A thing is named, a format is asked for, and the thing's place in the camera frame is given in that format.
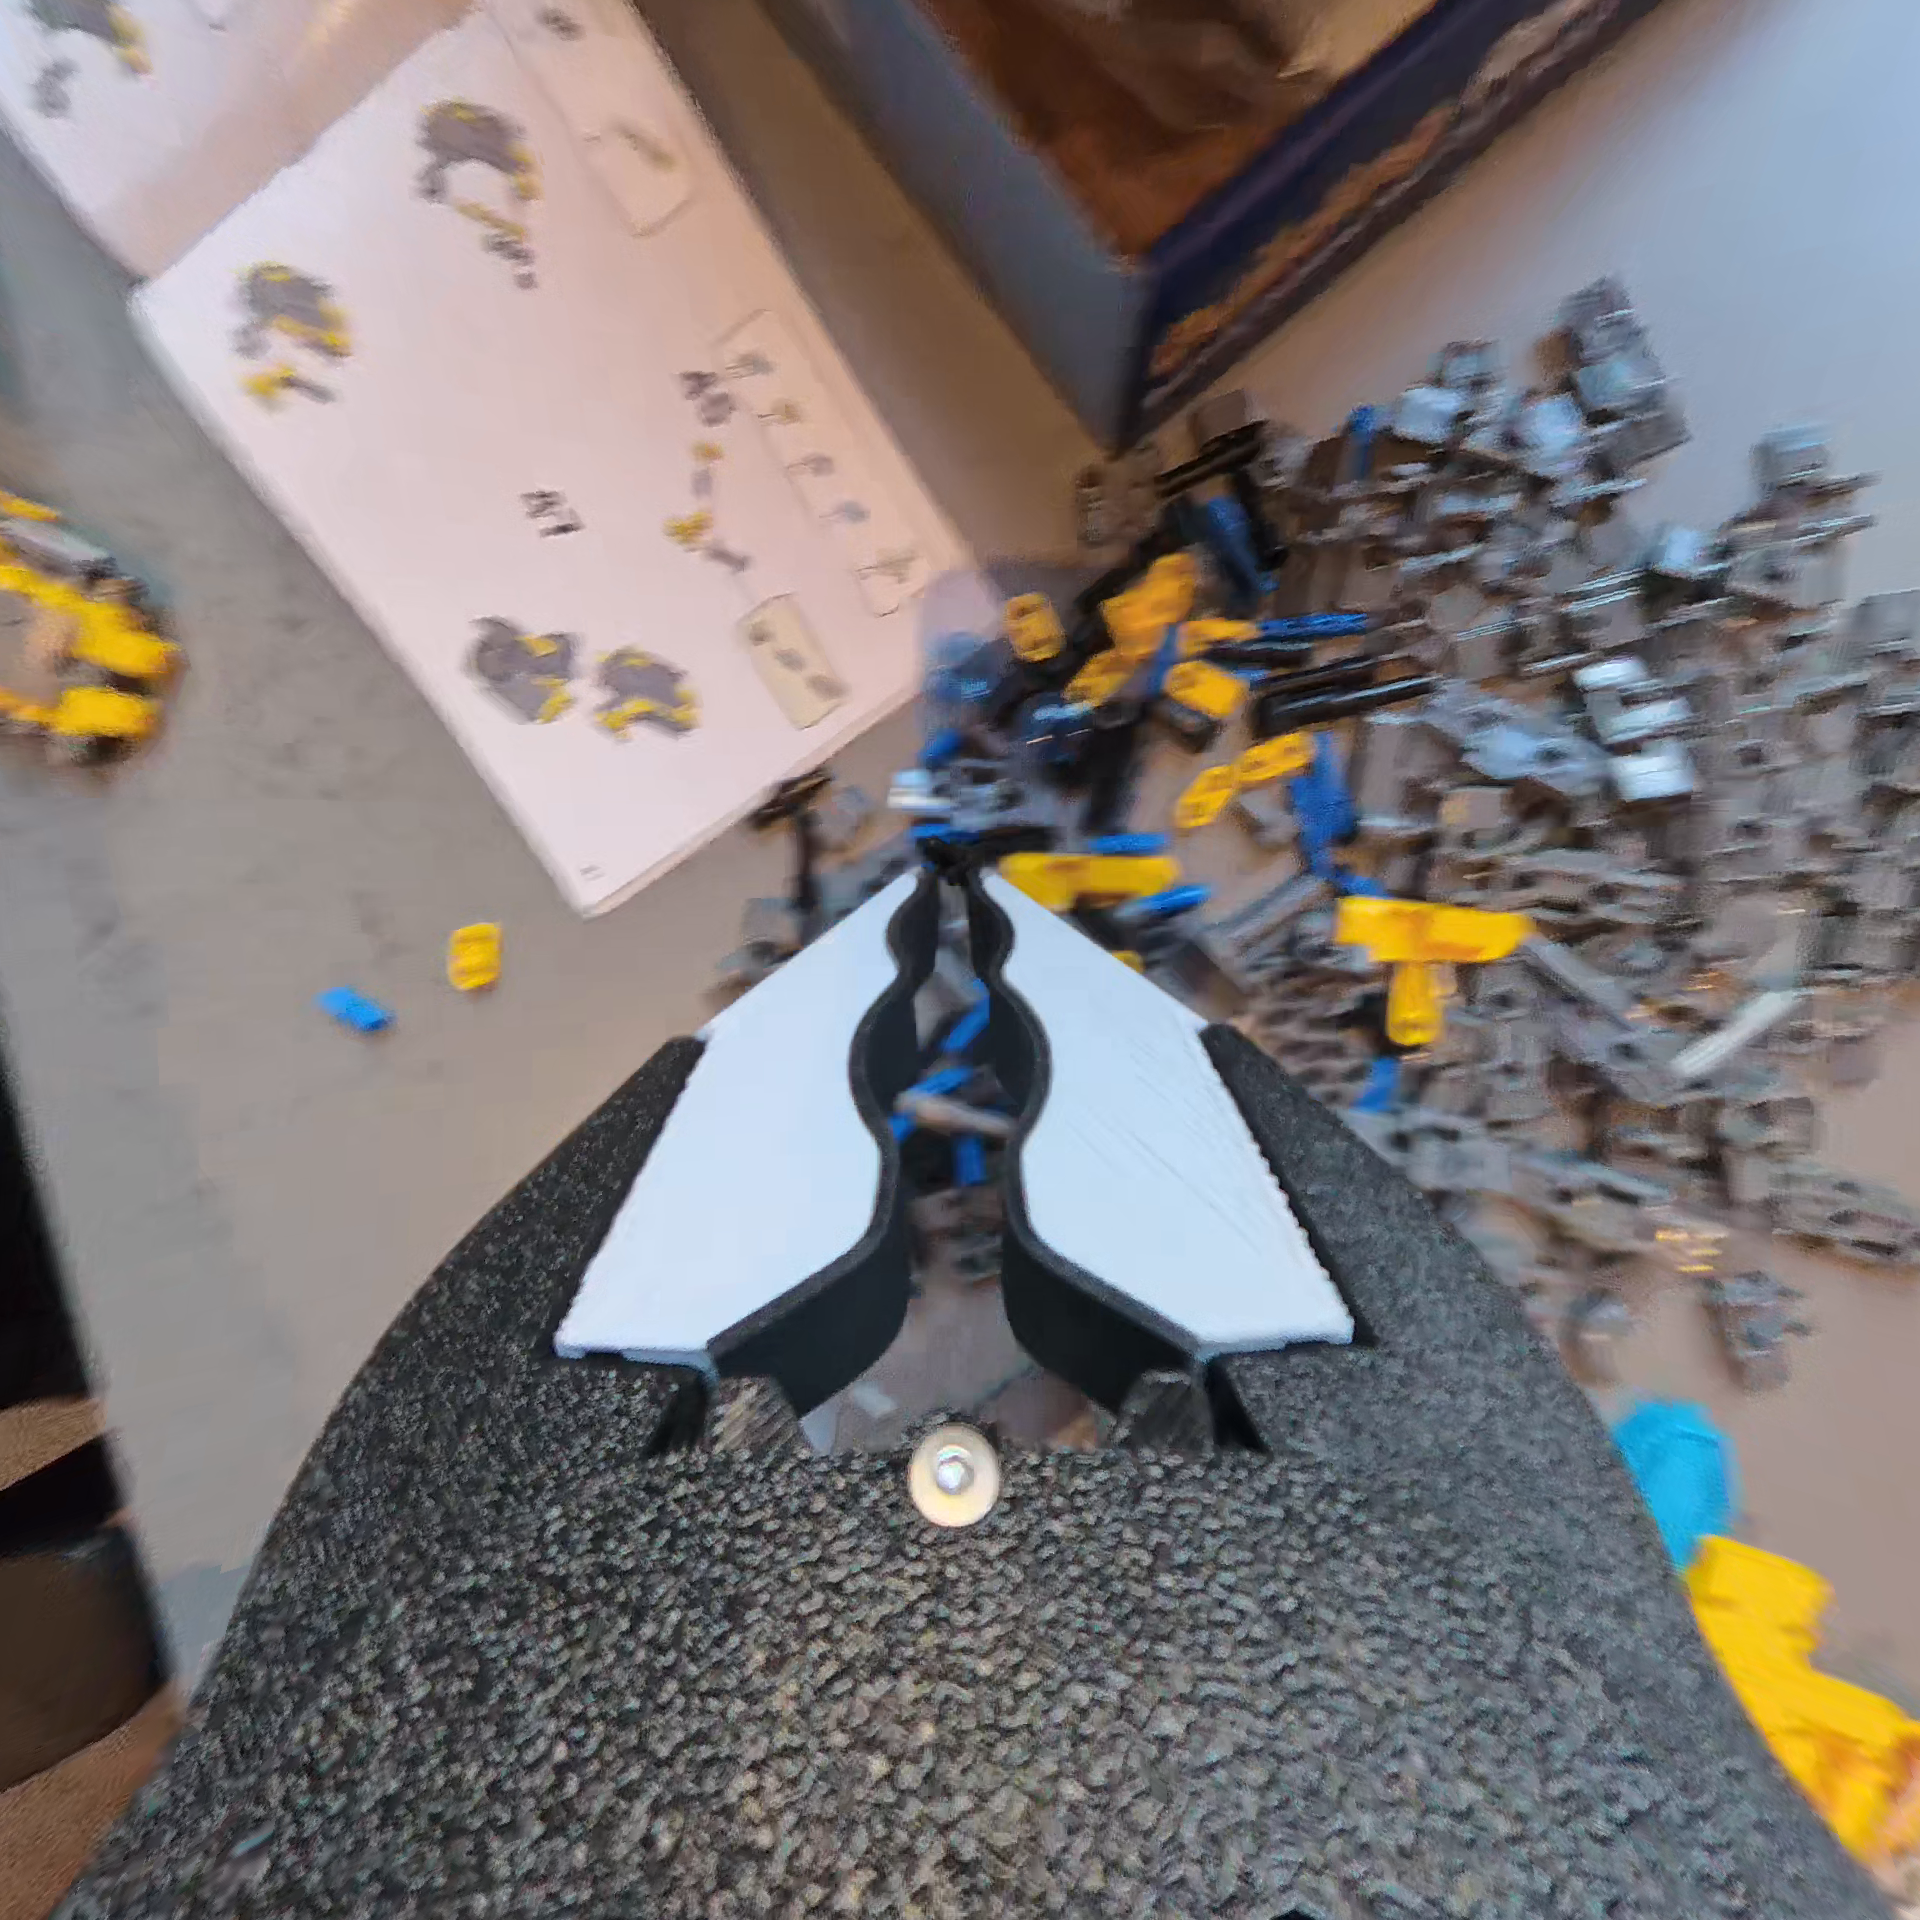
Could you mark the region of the open instruction booklet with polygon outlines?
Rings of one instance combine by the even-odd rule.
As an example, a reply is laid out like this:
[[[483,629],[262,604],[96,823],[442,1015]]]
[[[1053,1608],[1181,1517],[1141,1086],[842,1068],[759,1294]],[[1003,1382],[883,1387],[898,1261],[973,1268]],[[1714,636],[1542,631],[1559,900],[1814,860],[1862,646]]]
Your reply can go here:
[[[983,608],[635,5],[5,5],[5,132],[585,918]]]

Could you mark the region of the dark blue cardboard box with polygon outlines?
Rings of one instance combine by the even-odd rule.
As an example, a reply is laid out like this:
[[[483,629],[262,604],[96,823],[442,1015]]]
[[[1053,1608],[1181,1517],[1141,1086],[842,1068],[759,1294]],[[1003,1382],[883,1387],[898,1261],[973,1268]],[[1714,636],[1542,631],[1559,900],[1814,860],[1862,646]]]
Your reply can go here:
[[[1130,448],[1331,287],[1648,3],[1431,3],[1141,256],[1105,242],[926,20],[774,5],[1090,436]]]

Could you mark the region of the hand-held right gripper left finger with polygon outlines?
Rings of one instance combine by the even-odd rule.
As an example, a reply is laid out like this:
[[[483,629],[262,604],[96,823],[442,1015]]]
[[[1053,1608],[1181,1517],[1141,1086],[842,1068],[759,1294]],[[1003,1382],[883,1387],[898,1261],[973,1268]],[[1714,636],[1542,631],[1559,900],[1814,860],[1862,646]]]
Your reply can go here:
[[[891,1347],[911,1306],[894,1103],[930,967],[934,872],[913,870],[702,1028],[557,1356],[769,1379],[814,1410]]]

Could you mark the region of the plastic bag of toy parts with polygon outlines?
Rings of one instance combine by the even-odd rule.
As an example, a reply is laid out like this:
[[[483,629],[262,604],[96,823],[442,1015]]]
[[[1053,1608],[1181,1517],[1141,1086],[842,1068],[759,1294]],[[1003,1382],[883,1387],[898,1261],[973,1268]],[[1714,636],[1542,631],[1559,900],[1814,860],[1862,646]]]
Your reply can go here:
[[[926,3],[1064,183],[1141,256],[1433,14],[1429,3]]]

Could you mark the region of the light blue toy tool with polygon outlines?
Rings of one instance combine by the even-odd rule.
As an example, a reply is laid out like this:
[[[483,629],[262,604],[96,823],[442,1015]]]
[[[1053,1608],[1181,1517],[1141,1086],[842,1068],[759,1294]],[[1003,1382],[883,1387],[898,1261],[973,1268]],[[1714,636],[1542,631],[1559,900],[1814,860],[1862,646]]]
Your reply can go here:
[[[1672,1563],[1689,1572],[1704,1542],[1738,1517],[1738,1448],[1709,1408],[1645,1399],[1615,1421],[1617,1448]]]

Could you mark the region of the pile of toy parts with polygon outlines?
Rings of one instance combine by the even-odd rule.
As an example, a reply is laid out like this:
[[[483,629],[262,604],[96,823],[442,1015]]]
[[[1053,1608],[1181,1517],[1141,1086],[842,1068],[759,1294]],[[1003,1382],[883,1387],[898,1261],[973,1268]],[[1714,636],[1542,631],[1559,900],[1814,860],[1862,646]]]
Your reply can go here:
[[[1863,480],[1819,438],[1757,448],[1752,511],[1615,544],[1617,496],[1687,435],[1615,279],[1563,306],[1554,383],[1455,343],[1386,426],[1265,450],[1265,507],[1369,570],[1383,615],[1190,616],[1159,712],[1245,717],[1238,786],[1288,786],[1295,876],[1190,923],[1079,893],[1074,923],[1226,995],[1289,1072],[1279,1106],[1322,1258],[1374,1347],[1232,1360],[1283,1488],[1227,1551],[1185,1418],[1117,1421],[1141,1467],[1045,1470],[1117,1523],[1041,1527],[1023,1650],[944,1694],[949,1760],[896,1760],[962,1831],[960,1877],[1045,1914],[1839,1916],[1849,1870],[1917,1885],[1917,1709],[1822,1652],[1831,1588],[1727,1536],[1678,1572],[1574,1375],[1600,1381],[1613,1277],[1693,1274],[1727,1356],[1769,1375],[1793,1294],[1725,1261],[1747,1213],[1917,1274],[1917,1210],[1811,1158],[1769,1059],[1801,976],[1714,912],[1815,910],[1814,982],[1917,974],[1917,596],[1833,634],[1814,586]]]

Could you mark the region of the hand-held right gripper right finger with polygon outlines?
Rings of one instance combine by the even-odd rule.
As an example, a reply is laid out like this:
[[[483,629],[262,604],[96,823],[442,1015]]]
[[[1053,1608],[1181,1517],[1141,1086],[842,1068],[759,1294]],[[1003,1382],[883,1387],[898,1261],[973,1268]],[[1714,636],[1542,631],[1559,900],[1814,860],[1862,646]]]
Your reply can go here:
[[[1349,1348],[1359,1317],[1211,1024],[994,870],[967,883],[967,926],[1015,1123],[999,1290],[1019,1347],[1111,1414],[1149,1375]]]

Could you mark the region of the yellow grey toy brick assembly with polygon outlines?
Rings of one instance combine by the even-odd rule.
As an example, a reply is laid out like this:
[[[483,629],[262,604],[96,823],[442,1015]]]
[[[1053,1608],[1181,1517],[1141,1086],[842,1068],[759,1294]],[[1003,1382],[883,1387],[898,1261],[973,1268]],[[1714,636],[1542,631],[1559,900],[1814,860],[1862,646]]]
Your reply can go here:
[[[146,586],[55,507],[2,491],[2,732],[112,766],[163,734],[184,653]]]

